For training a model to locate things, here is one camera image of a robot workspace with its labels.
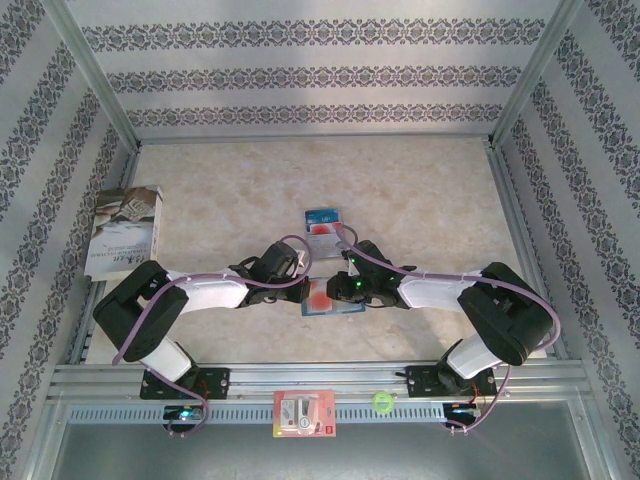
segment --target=aluminum frame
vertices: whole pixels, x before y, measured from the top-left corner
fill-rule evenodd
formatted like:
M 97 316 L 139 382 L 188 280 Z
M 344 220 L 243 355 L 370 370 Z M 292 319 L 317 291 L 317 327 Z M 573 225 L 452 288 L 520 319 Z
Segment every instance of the aluminum frame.
M 300 364 L 216 364 L 206 367 L 231 369 L 227 400 L 209 402 L 213 412 L 232 412 L 212 416 L 209 423 L 270 423 L 270 418 L 249 418 L 242 412 L 270 412 L 273 392 L 291 389 L 331 389 L 336 392 L 338 409 L 371 410 L 372 396 L 379 391 L 395 397 L 394 409 L 416 412 L 442 403 L 468 397 L 409 398 L 405 380 L 396 376 L 408 365 L 434 365 L 436 362 L 362 362 Z M 49 479 L 54 473 L 67 425 L 74 423 L 79 410 L 146 411 L 158 410 L 175 401 L 145 401 L 138 396 L 144 368 L 139 365 L 60 365 L 56 367 L 47 393 L 41 421 L 23 480 Z M 495 370 L 502 382 L 505 367 Z M 500 402 L 566 402 L 573 419 L 583 456 L 593 479 L 618 479 L 620 473 L 602 432 L 587 374 L 580 360 L 531 359 L 512 369 L 512 376 Z M 369 418 L 343 418 L 343 423 L 441 421 L 435 414 L 401 414 L 399 420 L 371 415 Z M 118 414 L 86 419 L 83 424 L 145 424 L 144 415 Z

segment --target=floral pattern stripe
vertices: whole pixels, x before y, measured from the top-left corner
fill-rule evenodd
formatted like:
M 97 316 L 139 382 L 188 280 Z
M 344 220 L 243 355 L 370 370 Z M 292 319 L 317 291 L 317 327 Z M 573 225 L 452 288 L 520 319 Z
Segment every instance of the floral pattern stripe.
M 640 149 L 572 33 L 564 36 L 555 57 L 640 218 Z
M 11 205 L 11 199 L 20 185 L 25 168 L 31 163 L 36 146 L 40 143 L 44 129 L 49 124 L 51 114 L 75 67 L 76 63 L 71 53 L 61 42 L 29 98 L 23 115 L 18 119 L 9 140 L 2 149 L 0 222 L 4 220 L 3 213 Z
M 611 284 L 611 291 L 616 294 L 616 303 L 622 310 L 622 316 L 628 324 L 627 328 L 636 340 L 636 348 L 640 348 L 640 287 L 636 283 L 635 275 L 631 273 L 629 260 L 619 246 L 618 236 L 602 202 L 598 199 L 598 192 L 592 185 L 589 172 L 546 83 L 539 82 L 536 85 L 531 92 L 531 101 L 558 156 L 560 167 L 573 192 L 573 198 L 582 214 L 591 242 L 600 257 L 600 264 L 605 269 L 605 277 Z M 539 188 L 539 191 L 548 191 L 551 188 L 543 177 L 532 179 L 532 185 Z
M 44 18 L 38 0 L 14 0 L 0 20 L 0 85 L 22 54 L 36 27 Z
M 631 0 L 589 0 L 591 12 L 640 82 L 640 13 Z
M 312 45 L 533 45 L 542 19 L 335 19 L 108 25 L 82 29 L 95 52 Z
M 11 340 L 11 330 L 15 327 L 26 293 L 35 279 L 36 268 L 49 241 L 49 232 L 58 216 L 99 110 L 98 98 L 93 90 L 88 89 L 82 97 L 58 158 L 53 163 L 36 211 L 32 214 L 33 220 L 29 222 L 23 237 L 24 243 L 18 247 L 12 262 L 13 268 L 7 273 L 5 284 L 0 289 L 0 360 L 4 358 L 4 350 Z
M 116 93 L 344 87 L 513 87 L 519 67 L 290 67 L 109 74 Z
M 129 110 L 134 127 L 365 122 L 494 122 L 502 105 L 294 105 Z

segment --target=book cover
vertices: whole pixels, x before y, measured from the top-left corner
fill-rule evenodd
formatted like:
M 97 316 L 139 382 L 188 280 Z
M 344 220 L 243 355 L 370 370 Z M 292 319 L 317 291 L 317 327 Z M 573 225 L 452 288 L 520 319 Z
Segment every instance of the book cover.
M 155 260 L 161 208 L 158 186 L 100 192 L 85 275 L 94 282 L 121 279 L 141 263 Z
M 337 208 L 316 208 L 304 212 L 307 241 L 314 260 L 339 258 L 342 249 L 336 227 L 342 225 L 342 215 Z

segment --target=metal strip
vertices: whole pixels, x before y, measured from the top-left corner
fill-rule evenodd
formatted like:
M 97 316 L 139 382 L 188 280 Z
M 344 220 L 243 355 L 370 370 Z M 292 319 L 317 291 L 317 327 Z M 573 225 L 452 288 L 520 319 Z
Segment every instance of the metal strip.
M 370 402 L 379 391 L 396 394 L 396 402 L 442 402 L 442 398 L 410 399 L 405 380 L 396 376 L 407 365 L 434 365 L 436 362 L 371 362 L 337 364 L 230 364 L 202 365 L 231 369 L 227 400 L 211 404 L 264 404 L 273 401 L 277 390 L 330 389 L 339 404 Z M 496 370 L 498 381 L 506 368 Z M 536 359 L 513 368 L 504 401 L 551 401 L 591 395 L 582 363 Z M 139 398 L 143 367 L 127 365 L 61 365 L 54 372 L 47 402 L 74 404 L 153 404 Z M 467 397 L 447 398 L 447 402 L 467 401 Z
M 98 97 L 100 104 L 107 112 L 109 120 L 118 131 L 125 148 L 129 153 L 136 152 L 138 150 L 138 138 L 133 126 L 120 102 L 118 102 L 107 77 L 102 72 L 102 68 L 93 55 L 66 2 L 64 0 L 42 0 L 42 6 Z
M 157 425 L 162 423 L 164 405 L 76 405 L 71 407 L 69 424 L 74 425 Z M 446 421 L 439 402 L 397 405 L 388 414 L 379 414 L 371 402 L 339 404 L 338 423 L 414 423 Z M 217 404 L 211 409 L 208 424 L 266 425 L 273 422 L 273 401 L 270 404 Z
M 493 145 L 499 147 L 504 142 L 518 114 L 524 107 L 534 85 L 542 75 L 549 59 L 560 43 L 565 31 L 583 4 L 582 0 L 561 0 L 555 13 L 549 20 L 540 41 L 536 46 L 527 66 L 522 71 L 513 93 L 502 109 L 500 118 L 493 131 Z
M 445 139 L 467 139 L 467 138 L 487 138 L 486 134 L 479 133 L 448 133 L 448 132 L 372 132 L 372 133 L 346 133 L 325 135 L 317 133 L 314 135 L 300 134 L 274 134 L 274 135 L 256 135 L 256 136 L 221 136 L 221 137 L 158 137 L 145 138 L 141 140 L 141 145 L 183 145 L 183 144 L 199 144 L 199 143 L 253 143 L 253 142 L 306 142 L 306 141 L 334 141 L 348 140 L 354 137 L 416 137 L 428 136 L 429 138 L 445 138 Z
M 598 441 L 596 440 L 595 431 L 591 424 L 589 414 L 585 409 L 585 405 L 580 398 L 575 398 L 567 402 L 569 411 L 571 412 L 571 418 L 573 420 L 573 426 L 576 430 L 578 442 L 584 456 L 587 470 L 589 470 L 590 478 L 602 478 L 602 479 L 618 479 L 615 475 L 617 465 L 607 465 Z
M 533 245 L 527 232 L 524 216 L 518 206 L 511 179 L 506 172 L 506 165 L 504 158 L 502 158 L 502 153 L 493 148 L 487 148 L 486 152 L 489 157 L 489 166 L 491 167 L 491 173 L 493 174 L 496 189 L 498 190 L 498 196 L 500 197 L 500 203 L 502 203 L 502 210 L 504 211 L 507 226 L 511 233 L 511 240 L 513 241 L 518 262 L 522 269 L 524 281 L 545 300 L 549 300 L 547 289 L 544 285 L 542 274 L 540 273 L 540 267 L 536 261 Z
M 71 409 L 64 402 L 45 405 L 22 480 L 49 480 L 53 477 Z
M 91 284 L 91 291 L 89 292 L 89 298 L 87 299 L 86 308 L 82 314 L 80 326 L 78 327 L 78 335 L 76 336 L 76 341 L 73 344 L 73 350 L 71 350 L 71 355 L 69 357 L 69 363 L 71 364 L 78 364 L 82 359 L 82 352 L 86 343 L 87 333 L 89 332 L 89 327 L 93 320 L 93 318 L 91 317 L 93 307 L 96 302 L 98 302 L 102 298 L 105 285 L 106 282 L 97 282 Z

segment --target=purple cable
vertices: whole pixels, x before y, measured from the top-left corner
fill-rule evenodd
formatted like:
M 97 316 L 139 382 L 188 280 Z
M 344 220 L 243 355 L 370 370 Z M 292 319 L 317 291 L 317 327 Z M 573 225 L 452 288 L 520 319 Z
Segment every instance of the purple cable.
M 353 229 L 351 227 L 348 227 L 348 230 L 353 232 Z M 403 270 L 402 268 L 394 267 L 393 265 L 384 263 L 383 261 L 378 260 L 377 258 L 373 258 L 372 256 L 367 255 L 366 253 L 360 251 L 355 245 L 347 242 L 344 236 L 344 233 L 342 232 L 342 229 L 337 228 L 336 234 L 338 235 L 338 238 L 340 239 L 340 241 L 344 243 L 347 246 L 347 248 L 349 248 L 349 250 L 351 250 L 358 256 L 364 258 L 365 260 L 369 260 L 371 263 L 375 263 L 376 265 L 384 267 L 387 270 L 391 270 L 392 272 L 400 273 L 401 275 L 406 275 L 407 277 L 425 278 L 429 280 L 440 280 L 443 282 L 469 281 L 469 282 L 487 283 L 489 285 L 493 285 L 494 287 L 500 287 L 500 288 L 505 288 L 507 290 L 511 290 L 512 292 L 522 295 L 523 297 L 527 297 L 530 300 L 533 300 L 534 302 L 536 302 L 538 305 L 540 305 L 542 308 L 546 310 L 546 312 L 552 318 L 553 325 L 555 326 L 555 331 L 553 332 L 553 335 L 551 336 L 551 338 L 549 338 L 549 340 L 547 340 L 546 342 L 541 343 L 538 346 L 538 348 L 536 348 L 534 351 L 544 350 L 545 348 L 550 347 L 556 342 L 556 340 L 558 340 L 558 337 L 560 337 L 561 326 L 560 326 L 560 318 L 558 317 L 558 314 L 556 313 L 556 311 L 553 309 L 551 305 L 549 305 L 547 302 L 544 301 L 544 299 L 540 298 L 535 293 L 531 293 L 529 290 L 526 290 L 522 287 L 518 287 L 517 285 L 512 285 L 510 283 L 503 282 L 501 280 L 494 280 L 493 278 L 477 277 L 475 275 L 452 275 L 448 273 L 409 272 L 407 270 Z
M 491 400 L 491 403 L 487 407 L 487 411 L 484 412 L 482 416 L 478 418 L 476 421 L 474 421 L 471 425 L 467 426 L 462 422 L 458 422 L 457 420 L 447 420 L 447 423 L 460 427 L 464 433 L 470 432 L 471 430 L 479 426 L 489 416 L 493 408 L 496 406 L 496 403 L 498 403 L 498 398 L 500 397 L 500 395 L 502 395 L 504 388 L 507 386 L 507 382 L 509 381 L 510 376 L 511 376 L 511 365 L 507 365 L 507 373 L 504 375 L 504 380 L 502 380 L 502 385 L 500 385 L 500 388 L 498 389 L 496 396 L 493 397 L 493 400 Z
M 189 436 L 189 435 L 191 435 L 193 433 L 196 433 L 198 430 L 200 430 L 202 427 L 204 427 L 204 425 L 207 423 L 207 420 L 209 419 L 209 414 L 211 412 L 211 410 L 209 409 L 209 402 L 207 402 L 203 397 L 201 397 L 197 393 L 192 392 L 191 390 L 187 390 L 186 388 L 181 387 L 177 383 L 172 382 L 171 380 L 166 378 L 164 375 L 156 372 L 155 370 L 153 370 L 153 369 L 151 369 L 149 367 L 147 367 L 147 368 L 161 382 L 166 383 L 171 388 L 173 388 L 175 390 L 178 390 L 179 392 L 182 392 L 185 395 L 189 395 L 189 396 L 195 398 L 196 400 L 198 400 L 202 404 L 202 420 L 200 420 L 200 422 L 198 422 L 191 430 L 187 430 L 186 432 L 181 432 L 180 433 L 180 438 L 185 438 L 185 437 L 187 437 L 187 436 Z M 167 430 L 169 430 L 169 436 L 173 437 L 173 435 L 175 433 L 177 433 L 177 432 L 175 432 L 174 430 L 171 429 L 171 425 L 173 425 L 173 420 L 171 420 L 169 422 L 169 424 L 167 425 Z
M 353 233 L 353 243 L 354 244 L 358 243 L 358 233 L 353 228 L 351 228 L 349 225 L 344 225 L 344 224 L 342 225 L 342 228 Z
M 304 279 L 304 277 L 307 275 L 307 273 L 309 273 L 309 270 L 311 269 L 311 263 L 312 263 L 311 246 L 304 238 L 299 237 L 298 235 L 286 235 L 282 237 L 280 240 L 285 241 L 289 239 L 300 240 L 304 244 L 305 248 L 307 249 L 307 253 L 309 255 L 309 261 L 307 262 L 306 268 L 296 279 L 291 280 L 290 282 L 287 282 L 287 283 L 262 283 L 262 282 L 256 282 L 255 280 L 250 280 L 248 278 L 242 278 L 237 275 L 226 275 L 222 273 L 196 273 L 194 275 L 176 278 L 175 280 L 172 280 L 169 283 L 163 285 L 156 292 L 156 294 L 151 298 L 151 300 L 149 300 L 149 303 L 147 304 L 146 307 L 144 307 L 144 310 L 142 310 L 142 313 L 138 317 L 138 320 L 136 321 L 136 323 L 133 325 L 133 328 L 129 332 L 127 339 L 122 344 L 122 347 L 120 347 L 120 350 L 118 351 L 117 355 L 113 357 L 113 360 L 111 361 L 111 365 L 115 367 L 118 363 L 120 363 L 120 361 L 122 360 L 122 357 L 124 357 L 124 354 L 129 349 L 129 346 L 131 346 L 131 342 L 133 342 L 133 339 L 138 334 L 138 330 L 140 330 L 140 327 L 142 326 L 145 319 L 149 315 L 149 312 L 151 311 L 153 306 L 158 302 L 158 300 L 164 294 L 164 292 L 166 292 L 167 290 L 169 290 L 171 287 L 175 285 L 190 282 L 192 280 L 222 280 L 222 279 L 233 280 L 238 283 L 244 283 L 246 285 L 253 285 L 253 286 L 262 287 L 262 288 L 287 288 L 295 285 L 296 283 L 300 283 Z
M 344 230 L 349 230 L 350 232 L 352 232 L 354 234 L 356 233 L 353 228 L 348 227 L 347 225 L 343 225 L 343 229 Z M 342 243 L 344 243 L 349 248 L 349 250 L 354 252 L 356 255 L 364 258 L 365 260 L 368 260 L 371 263 L 375 263 L 376 265 L 379 265 L 379 266 L 381 266 L 383 268 L 386 268 L 387 270 L 391 270 L 392 272 L 399 273 L 401 275 L 406 275 L 408 277 L 426 278 L 426 279 L 429 279 L 429 280 L 440 280 L 440 281 L 446 281 L 446 282 L 451 282 L 451 281 L 453 281 L 453 282 L 456 282 L 456 281 L 470 281 L 470 282 L 487 283 L 487 284 L 492 285 L 494 287 L 500 287 L 500 288 L 505 288 L 507 290 L 511 290 L 512 292 L 515 292 L 515 293 L 517 293 L 519 295 L 527 297 L 530 300 L 533 300 L 538 305 L 540 305 L 542 308 L 544 308 L 546 310 L 546 312 L 551 316 L 551 318 L 553 320 L 553 325 L 555 327 L 555 331 L 553 332 L 553 335 L 551 336 L 551 338 L 549 338 L 549 340 L 547 340 L 546 342 L 540 344 L 538 346 L 538 348 L 536 348 L 535 351 L 546 349 L 547 347 L 553 345 L 556 342 L 556 340 L 558 340 L 558 337 L 560 337 L 560 329 L 562 327 L 560 325 L 560 317 L 558 317 L 558 314 L 556 313 L 556 311 L 544 299 L 542 299 L 541 297 L 539 297 L 538 295 L 536 295 L 534 293 L 531 293 L 528 290 L 525 290 L 524 288 L 518 287 L 517 285 L 512 285 L 512 284 L 507 283 L 507 282 L 503 282 L 501 280 L 494 280 L 492 278 L 478 277 L 478 276 L 474 276 L 474 275 L 451 275 L 451 274 L 446 274 L 446 273 L 416 273 L 416 272 L 408 272 L 407 270 L 403 270 L 402 268 L 394 267 L 393 265 L 389 265 L 388 263 L 384 263 L 383 261 L 378 260 L 377 258 L 373 258 L 372 256 L 367 255 L 366 253 L 360 251 L 355 245 L 347 242 L 347 240 L 346 240 L 346 238 L 344 236 L 344 232 L 342 231 L 343 229 L 337 228 L 336 229 L 336 234 L 338 235 L 338 238 L 340 238 L 340 241 Z M 473 430 L 478 425 L 480 425 L 482 422 L 484 422 L 484 420 L 487 418 L 487 416 L 491 413 L 491 411 L 495 407 L 496 403 L 498 402 L 498 398 L 500 397 L 500 395 L 504 391 L 505 387 L 507 386 L 507 382 L 509 381 L 509 376 L 510 375 L 511 375 L 511 365 L 509 365 L 507 367 L 507 373 L 504 376 L 504 380 L 502 381 L 502 385 L 500 385 L 500 388 L 498 389 L 498 392 L 496 393 L 495 397 L 493 397 L 493 400 L 489 404 L 489 407 L 487 408 L 487 411 L 479 419 L 477 419 L 475 422 L 473 422 L 470 426 L 467 427 L 463 423 L 458 422 L 456 420 L 448 420 L 448 423 L 450 423 L 452 425 L 457 425 L 458 427 L 462 428 L 463 432 L 466 433 L 466 432 L 469 432 L 469 431 Z
M 250 280 L 248 278 L 242 278 L 242 277 L 239 277 L 239 276 L 236 276 L 236 275 L 225 275 L 225 274 L 222 274 L 222 273 L 198 273 L 198 274 L 190 275 L 190 276 L 187 276 L 187 277 L 176 278 L 175 280 L 172 280 L 171 282 L 167 283 L 166 285 L 163 285 L 156 292 L 156 294 L 151 298 L 151 300 L 149 300 L 149 303 L 147 304 L 147 306 L 144 308 L 144 310 L 142 311 L 142 313 L 138 317 L 138 320 L 136 321 L 136 323 L 133 325 L 133 328 L 129 332 L 129 335 L 127 336 L 127 339 L 122 344 L 122 347 L 120 347 L 120 350 L 118 351 L 116 356 L 113 357 L 113 360 L 111 361 L 111 364 L 115 367 L 116 365 L 118 365 L 118 363 L 120 363 L 120 361 L 122 360 L 122 357 L 124 357 L 124 354 L 127 353 L 127 350 L 131 346 L 131 342 L 133 342 L 133 339 L 137 335 L 138 331 L 140 330 L 140 327 L 142 326 L 142 324 L 144 323 L 145 319 L 149 315 L 149 312 L 151 311 L 153 306 L 158 302 L 158 299 L 167 290 L 169 290 L 174 285 L 179 285 L 181 283 L 190 282 L 191 280 L 221 280 L 221 279 L 229 279 L 229 280 L 236 281 L 238 283 L 244 283 L 246 285 L 254 285 L 256 287 L 262 287 L 262 288 L 287 288 L 287 287 L 291 287 L 291 286 L 293 286 L 293 285 L 295 285 L 297 283 L 300 283 L 307 276 L 307 274 L 309 273 L 309 270 L 311 270 L 311 263 L 313 262 L 313 259 L 311 258 L 311 246 L 309 245 L 309 243 L 304 238 L 302 238 L 302 237 L 300 237 L 298 235 L 286 235 L 286 236 L 282 237 L 280 240 L 281 241 L 285 241 L 285 240 L 289 240 L 289 239 L 300 240 L 304 244 L 304 247 L 307 249 L 307 254 L 309 255 L 309 261 L 307 262 L 306 268 L 304 269 L 304 271 L 297 278 L 295 278 L 294 280 L 291 280 L 290 282 L 276 283 L 276 284 L 274 284 L 274 283 L 256 282 L 255 280 Z M 207 420 L 209 419 L 209 412 L 210 412 L 209 403 L 203 397 L 198 395 L 197 393 L 192 392 L 191 390 L 187 390 L 186 388 L 181 387 L 180 385 L 172 382 L 171 380 L 169 380 L 168 378 L 166 378 L 162 374 L 156 372 L 155 370 L 152 370 L 152 369 L 149 368 L 149 371 L 153 375 L 155 375 L 160 381 L 166 383 L 171 388 L 173 388 L 175 390 L 178 390 L 179 392 L 182 392 L 185 395 L 189 395 L 189 396 L 193 397 L 194 399 L 198 400 L 202 404 L 202 420 L 200 421 L 200 423 L 198 423 L 196 426 L 194 426 L 191 430 L 181 433 L 180 437 L 181 438 L 185 438 L 186 436 L 191 435 L 192 433 L 195 433 L 198 430 L 200 430 L 205 425 L 205 423 L 207 423 Z M 172 425 L 172 422 L 169 422 L 169 425 L 167 426 L 167 428 L 169 430 L 169 435 L 173 436 L 175 432 L 173 430 L 171 430 L 171 425 Z

